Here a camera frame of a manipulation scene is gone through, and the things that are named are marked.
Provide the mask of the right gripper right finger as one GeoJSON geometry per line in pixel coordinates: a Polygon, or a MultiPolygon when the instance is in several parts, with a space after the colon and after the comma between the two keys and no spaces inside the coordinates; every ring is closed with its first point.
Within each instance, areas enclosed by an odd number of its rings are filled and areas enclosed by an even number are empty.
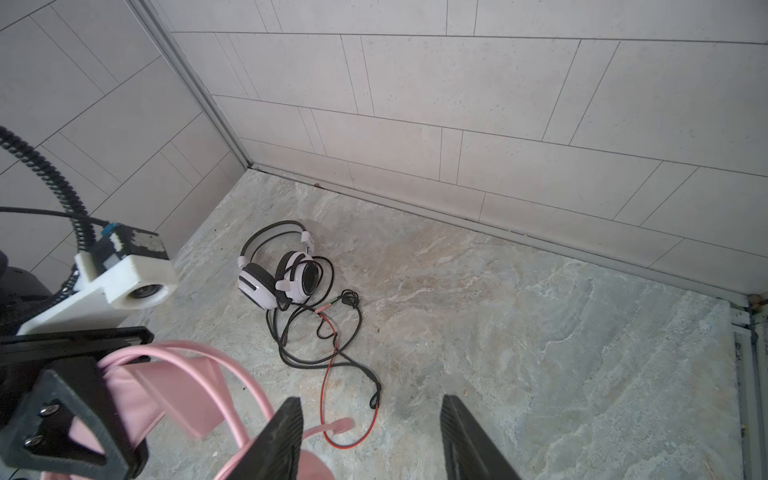
{"type": "Polygon", "coordinates": [[[448,479],[521,479],[456,395],[443,396],[440,430],[448,479]]]}

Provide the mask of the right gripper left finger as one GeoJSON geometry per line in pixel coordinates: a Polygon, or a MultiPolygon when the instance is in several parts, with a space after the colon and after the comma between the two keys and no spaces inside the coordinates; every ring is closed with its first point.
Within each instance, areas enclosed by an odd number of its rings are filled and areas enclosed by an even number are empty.
{"type": "Polygon", "coordinates": [[[296,479],[303,430],[301,400],[299,397],[289,397],[246,450],[227,479],[296,479]]]}

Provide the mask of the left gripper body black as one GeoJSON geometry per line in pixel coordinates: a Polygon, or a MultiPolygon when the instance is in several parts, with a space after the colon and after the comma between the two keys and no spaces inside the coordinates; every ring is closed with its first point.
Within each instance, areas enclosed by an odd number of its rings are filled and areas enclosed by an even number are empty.
{"type": "Polygon", "coordinates": [[[154,334],[141,326],[2,337],[1,419],[10,419],[50,362],[81,356],[100,360],[119,349],[153,340],[154,334]]]}

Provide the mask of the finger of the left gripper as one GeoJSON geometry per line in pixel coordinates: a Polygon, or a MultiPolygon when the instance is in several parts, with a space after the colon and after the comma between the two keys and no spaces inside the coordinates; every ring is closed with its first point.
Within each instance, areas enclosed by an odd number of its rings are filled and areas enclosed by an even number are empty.
{"type": "Polygon", "coordinates": [[[13,468],[85,479],[134,479],[147,446],[131,444],[91,357],[46,365],[1,430],[1,459],[13,468]]]}

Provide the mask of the pink headphones with cable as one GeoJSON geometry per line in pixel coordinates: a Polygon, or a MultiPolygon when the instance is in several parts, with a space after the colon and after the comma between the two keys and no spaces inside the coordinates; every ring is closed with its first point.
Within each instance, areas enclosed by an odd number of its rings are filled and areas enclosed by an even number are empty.
{"type": "MultiPolygon", "coordinates": [[[[239,449],[218,472],[220,479],[227,479],[261,433],[255,437],[249,435],[234,407],[223,373],[229,371],[242,382],[260,407],[267,424],[277,411],[259,383],[241,364],[207,345],[167,341],[129,346],[106,355],[97,366],[135,447],[165,417],[198,439],[206,437],[220,424],[227,424],[239,449]]],[[[310,429],[304,427],[302,443],[320,433],[347,432],[354,425],[351,418],[343,417],[310,429]]],[[[330,479],[332,476],[326,464],[304,450],[301,444],[296,479],[330,479]]]]}

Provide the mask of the white black headphones with cable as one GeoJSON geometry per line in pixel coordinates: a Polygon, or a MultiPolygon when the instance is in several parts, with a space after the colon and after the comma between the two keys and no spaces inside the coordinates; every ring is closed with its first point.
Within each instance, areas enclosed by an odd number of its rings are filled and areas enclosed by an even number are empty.
{"type": "Polygon", "coordinates": [[[328,444],[338,450],[358,447],[372,433],[383,392],[383,384],[375,372],[346,353],[362,327],[363,315],[359,294],[351,289],[344,289],[333,299],[328,298],[335,281],[334,265],[330,259],[315,255],[312,234],[296,220],[269,224],[250,236],[240,250],[237,265],[238,290],[265,312],[267,328],[277,344],[281,361],[293,369],[324,372],[319,407],[321,420],[325,419],[326,387],[334,368],[357,369],[373,383],[375,391],[369,400],[373,417],[361,438],[349,444],[342,444],[329,435],[324,436],[328,444]],[[300,236],[302,248],[285,253],[273,272],[256,263],[256,254],[269,242],[292,234],[300,236]],[[326,314],[329,308],[338,303],[349,307],[357,315],[355,329],[346,342],[341,341],[340,332],[326,314]],[[290,327],[300,315],[309,313],[319,319],[316,329],[318,339],[328,340],[332,345],[330,354],[316,360],[302,359],[287,349],[290,327]]]}

